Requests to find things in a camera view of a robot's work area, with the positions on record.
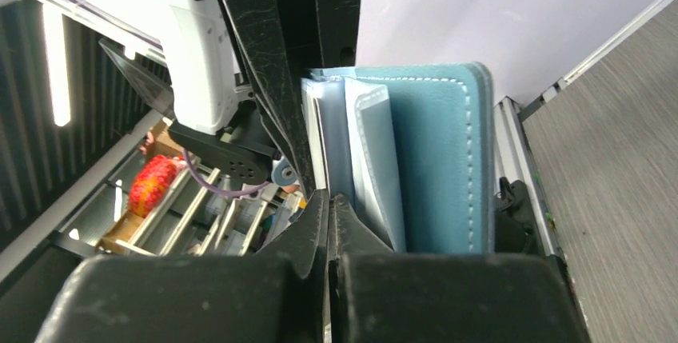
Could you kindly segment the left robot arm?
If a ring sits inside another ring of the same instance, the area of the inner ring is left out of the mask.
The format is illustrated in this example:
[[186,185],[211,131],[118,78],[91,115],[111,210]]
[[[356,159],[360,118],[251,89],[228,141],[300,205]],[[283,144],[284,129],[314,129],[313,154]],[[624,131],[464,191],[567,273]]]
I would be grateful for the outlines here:
[[171,83],[138,93],[169,109],[172,139],[249,185],[277,156],[316,189],[301,98],[310,70],[353,66],[361,0],[132,0]]

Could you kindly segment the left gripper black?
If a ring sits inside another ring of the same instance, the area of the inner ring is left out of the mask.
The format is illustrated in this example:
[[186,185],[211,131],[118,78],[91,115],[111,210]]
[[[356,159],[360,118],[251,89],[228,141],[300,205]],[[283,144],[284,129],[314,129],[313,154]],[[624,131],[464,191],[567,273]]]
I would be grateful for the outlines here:
[[247,65],[261,121],[311,197],[316,183],[291,66],[351,66],[356,58],[361,0],[191,0],[215,5],[239,65]]

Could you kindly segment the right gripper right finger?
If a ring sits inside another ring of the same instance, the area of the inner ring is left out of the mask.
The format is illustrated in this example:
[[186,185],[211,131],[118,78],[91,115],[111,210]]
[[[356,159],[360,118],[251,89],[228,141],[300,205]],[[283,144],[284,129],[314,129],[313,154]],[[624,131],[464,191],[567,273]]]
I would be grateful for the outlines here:
[[366,265],[392,250],[356,215],[349,199],[338,194],[329,204],[329,317],[333,342],[366,342],[370,289]]

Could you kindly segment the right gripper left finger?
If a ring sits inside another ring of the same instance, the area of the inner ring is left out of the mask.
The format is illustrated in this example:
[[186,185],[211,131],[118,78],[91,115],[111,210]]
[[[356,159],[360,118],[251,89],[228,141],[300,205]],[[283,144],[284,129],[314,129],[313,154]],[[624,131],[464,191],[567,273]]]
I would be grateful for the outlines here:
[[299,218],[259,252],[274,271],[265,275],[274,293],[277,342],[323,342],[329,192],[317,189]]

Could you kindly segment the blue leather card holder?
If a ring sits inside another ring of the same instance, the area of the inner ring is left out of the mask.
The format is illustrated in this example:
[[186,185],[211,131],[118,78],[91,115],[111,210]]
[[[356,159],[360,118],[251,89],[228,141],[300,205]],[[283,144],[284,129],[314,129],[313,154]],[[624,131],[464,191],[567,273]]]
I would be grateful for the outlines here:
[[314,169],[398,253],[494,250],[493,80],[479,62],[313,69]]

